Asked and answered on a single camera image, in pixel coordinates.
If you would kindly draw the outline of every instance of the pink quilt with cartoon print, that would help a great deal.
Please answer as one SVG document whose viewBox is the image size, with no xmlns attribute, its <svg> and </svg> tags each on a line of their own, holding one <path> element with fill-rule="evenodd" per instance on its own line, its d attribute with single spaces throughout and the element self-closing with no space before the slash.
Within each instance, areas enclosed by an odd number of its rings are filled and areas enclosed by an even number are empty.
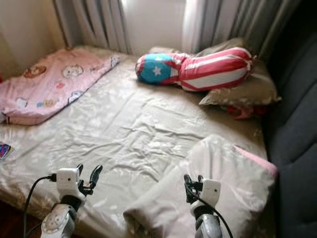
<svg viewBox="0 0 317 238">
<path fill-rule="evenodd" d="M 8 123 L 40 124 L 71 104 L 118 63 L 85 49 L 62 49 L 0 84 L 0 112 Z"/>
</svg>

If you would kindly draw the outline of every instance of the beige bed sheet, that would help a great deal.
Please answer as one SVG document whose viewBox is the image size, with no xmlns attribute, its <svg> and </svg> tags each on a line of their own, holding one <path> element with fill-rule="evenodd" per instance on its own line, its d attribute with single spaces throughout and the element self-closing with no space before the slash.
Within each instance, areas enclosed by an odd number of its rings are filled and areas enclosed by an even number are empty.
<svg viewBox="0 0 317 238">
<path fill-rule="evenodd" d="M 101 57 L 111 51 L 88 48 Z M 236 121 L 198 105 L 201 94 L 138 82 L 136 58 L 121 63 L 81 98 L 38 126 L 0 126 L 0 141 L 15 147 L 0 161 L 0 199 L 22 209 L 33 182 L 59 168 L 84 164 L 81 177 L 102 164 L 95 192 L 79 210 L 84 238 L 134 237 L 123 211 L 155 185 L 199 140 L 212 133 L 266 157 L 260 123 Z M 30 202 L 42 219 L 58 202 L 56 184 L 43 181 Z"/>
</svg>

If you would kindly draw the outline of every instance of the striped pillow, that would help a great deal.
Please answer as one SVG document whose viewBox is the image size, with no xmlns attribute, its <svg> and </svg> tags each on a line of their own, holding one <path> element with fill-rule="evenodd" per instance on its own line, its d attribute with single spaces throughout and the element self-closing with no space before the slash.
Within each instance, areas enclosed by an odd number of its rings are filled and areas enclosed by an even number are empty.
<svg viewBox="0 0 317 238">
<path fill-rule="evenodd" d="M 243 81 L 251 70 L 252 56 L 234 47 L 204 57 L 187 58 L 182 63 L 179 81 L 187 91 L 208 91 L 232 87 Z"/>
</svg>

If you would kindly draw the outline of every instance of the gray curtain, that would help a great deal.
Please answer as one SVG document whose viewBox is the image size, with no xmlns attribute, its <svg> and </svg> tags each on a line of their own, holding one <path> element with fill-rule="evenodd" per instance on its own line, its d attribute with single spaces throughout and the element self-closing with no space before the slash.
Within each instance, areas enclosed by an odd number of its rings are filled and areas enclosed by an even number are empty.
<svg viewBox="0 0 317 238">
<path fill-rule="evenodd" d="M 55 0 L 55 6 L 68 46 L 130 53 L 120 0 Z"/>
<path fill-rule="evenodd" d="M 234 37 L 243 37 L 251 51 L 265 59 L 300 1 L 187 0 L 188 4 L 204 7 L 198 8 L 201 12 L 195 14 L 185 11 L 184 23 L 201 18 L 201 24 L 191 31 L 195 36 L 186 31 L 186 25 L 183 26 L 184 34 L 187 34 L 183 36 L 186 46 L 183 50 L 194 53 Z"/>
</svg>

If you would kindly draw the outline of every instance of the black cable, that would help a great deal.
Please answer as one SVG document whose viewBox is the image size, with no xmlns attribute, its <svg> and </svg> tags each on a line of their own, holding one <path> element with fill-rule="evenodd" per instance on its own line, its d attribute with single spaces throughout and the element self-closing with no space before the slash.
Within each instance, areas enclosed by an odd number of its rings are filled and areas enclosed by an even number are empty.
<svg viewBox="0 0 317 238">
<path fill-rule="evenodd" d="M 224 220 L 224 218 L 222 217 L 222 215 L 221 215 L 214 207 L 210 206 L 208 203 L 206 203 L 205 201 L 203 201 L 200 197 L 196 196 L 196 195 L 192 192 L 192 190 L 190 189 L 190 187 L 188 187 L 188 185 L 187 185 L 186 183 L 185 183 L 185 187 L 186 187 L 186 190 L 187 190 L 192 196 L 194 196 L 195 198 L 197 198 L 197 200 L 201 201 L 201 202 L 202 202 L 203 204 L 205 204 L 206 206 L 210 207 L 210 208 L 212 209 L 212 211 L 215 212 L 215 213 L 220 217 L 220 219 L 222 220 L 222 222 L 223 222 L 224 225 L 226 226 L 226 229 L 227 229 L 227 231 L 228 231 L 228 233 L 229 233 L 230 238 L 233 238 L 233 235 L 232 235 L 232 233 L 231 233 L 231 230 L 230 230 L 228 224 L 226 223 L 226 221 Z"/>
<path fill-rule="evenodd" d="M 30 192 L 29 192 L 29 195 L 28 195 L 28 198 L 27 198 L 27 200 L 26 200 L 26 203 L 25 203 L 24 214 L 23 214 L 23 237 L 24 237 L 24 238 L 27 237 L 27 236 L 26 236 L 26 219 L 27 219 L 27 211 L 28 211 L 28 206 L 29 206 L 29 202 L 30 202 L 30 199 L 31 199 L 31 195 L 32 195 L 32 193 L 33 193 L 33 190 L 34 190 L 36 184 L 37 184 L 39 181 L 43 180 L 43 179 L 51 179 L 51 176 L 41 177 L 41 178 L 39 178 L 38 180 L 36 180 L 36 181 L 34 182 L 34 184 L 32 185 L 32 188 L 31 188 L 31 190 L 30 190 Z"/>
<path fill-rule="evenodd" d="M 35 227 L 33 227 L 31 230 L 28 231 L 28 233 L 25 235 L 25 238 L 27 238 L 28 236 L 30 236 L 37 227 L 40 227 L 42 224 L 42 222 L 38 223 Z"/>
</svg>

